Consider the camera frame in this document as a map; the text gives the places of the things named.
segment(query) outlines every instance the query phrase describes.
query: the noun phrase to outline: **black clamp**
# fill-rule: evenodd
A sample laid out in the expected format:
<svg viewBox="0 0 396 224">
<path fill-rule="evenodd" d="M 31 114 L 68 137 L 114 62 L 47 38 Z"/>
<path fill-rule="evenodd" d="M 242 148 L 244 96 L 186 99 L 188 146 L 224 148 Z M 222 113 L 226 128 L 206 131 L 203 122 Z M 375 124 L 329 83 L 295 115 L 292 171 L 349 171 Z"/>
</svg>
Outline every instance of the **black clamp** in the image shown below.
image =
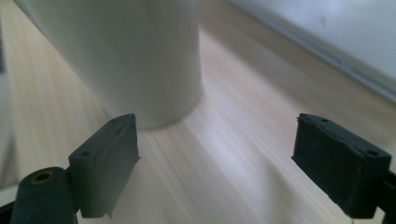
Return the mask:
<svg viewBox="0 0 396 224">
<path fill-rule="evenodd" d="M 301 114 L 292 159 L 352 218 L 385 213 L 396 223 L 396 175 L 391 156 L 356 134 L 321 117 Z"/>
<path fill-rule="evenodd" d="M 16 201 L 0 209 L 0 223 L 72 224 L 78 210 L 83 217 L 111 216 L 138 160 L 135 116 L 113 119 L 69 156 L 66 170 L 26 176 Z"/>
</svg>

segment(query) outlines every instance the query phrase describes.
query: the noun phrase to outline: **white cylindrical object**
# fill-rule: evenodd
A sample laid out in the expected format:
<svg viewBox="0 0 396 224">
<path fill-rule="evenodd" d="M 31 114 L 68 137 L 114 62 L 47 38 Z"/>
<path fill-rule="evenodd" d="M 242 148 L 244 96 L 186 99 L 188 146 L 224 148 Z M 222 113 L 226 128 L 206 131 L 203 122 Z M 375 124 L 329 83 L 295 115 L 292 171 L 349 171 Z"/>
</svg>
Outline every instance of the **white cylindrical object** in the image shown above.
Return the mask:
<svg viewBox="0 0 396 224">
<path fill-rule="evenodd" d="M 195 0 L 15 2 L 112 117 L 136 113 L 139 127 L 153 127 L 197 102 Z"/>
</svg>

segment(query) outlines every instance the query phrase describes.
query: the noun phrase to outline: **wooden table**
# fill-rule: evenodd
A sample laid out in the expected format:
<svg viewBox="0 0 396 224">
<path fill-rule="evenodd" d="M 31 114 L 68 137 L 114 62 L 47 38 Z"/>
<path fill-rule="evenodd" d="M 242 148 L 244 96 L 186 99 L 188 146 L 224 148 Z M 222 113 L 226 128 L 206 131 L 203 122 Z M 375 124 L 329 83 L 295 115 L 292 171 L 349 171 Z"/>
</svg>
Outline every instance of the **wooden table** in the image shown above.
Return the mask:
<svg viewBox="0 0 396 224">
<path fill-rule="evenodd" d="M 396 106 L 224 1 L 199 11 L 200 102 L 139 131 L 142 160 L 114 218 L 80 222 L 350 223 L 290 159 L 296 117 L 326 117 L 395 156 Z M 65 168 L 109 116 L 11 0 L 0 15 L 19 176 Z"/>
</svg>

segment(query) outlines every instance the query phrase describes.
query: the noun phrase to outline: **wood grain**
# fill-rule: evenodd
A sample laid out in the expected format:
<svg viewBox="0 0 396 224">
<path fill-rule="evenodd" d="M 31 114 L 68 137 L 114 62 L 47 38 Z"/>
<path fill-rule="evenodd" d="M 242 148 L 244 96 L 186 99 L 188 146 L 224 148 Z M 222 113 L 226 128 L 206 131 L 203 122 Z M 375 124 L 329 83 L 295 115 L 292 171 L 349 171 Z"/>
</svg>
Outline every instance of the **wood grain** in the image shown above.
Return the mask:
<svg viewBox="0 0 396 224">
<path fill-rule="evenodd" d="M 326 117 L 395 156 L 396 106 L 224 1 L 199 4 L 200 102 L 139 131 L 114 218 L 81 223 L 350 223 L 290 159 L 296 117 Z M 11 0 L 0 15 L 20 177 L 65 168 L 108 115 Z"/>
</svg>

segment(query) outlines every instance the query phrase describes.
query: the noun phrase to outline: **screw hole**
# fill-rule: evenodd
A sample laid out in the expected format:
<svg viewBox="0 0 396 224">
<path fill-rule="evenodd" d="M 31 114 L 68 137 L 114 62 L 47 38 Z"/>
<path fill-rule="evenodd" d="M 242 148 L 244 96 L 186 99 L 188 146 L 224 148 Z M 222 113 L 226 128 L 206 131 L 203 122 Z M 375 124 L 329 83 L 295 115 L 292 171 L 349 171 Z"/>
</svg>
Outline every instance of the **screw hole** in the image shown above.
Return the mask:
<svg viewBox="0 0 396 224">
<path fill-rule="evenodd" d="M 89 151 L 85 151 L 85 152 L 81 153 L 81 156 L 82 157 L 89 157 L 89 156 L 91 156 L 91 153 Z"/>
<path fill-rule="evenodd" d="M 370 156 L 378 156 L 378 152 L 376 152 L 376 151 L 368 150 L 367 153 L 368 153 Z"/>
<path fill-rule="evenodd" d="M 36 175 L 35 177 L 32 178 L 32 184 L 38 185 L 38 184 L 43 184 L 50 180 L 53 177 L 53 172 L 47 172 L 43 174 Z"/>
</svg>

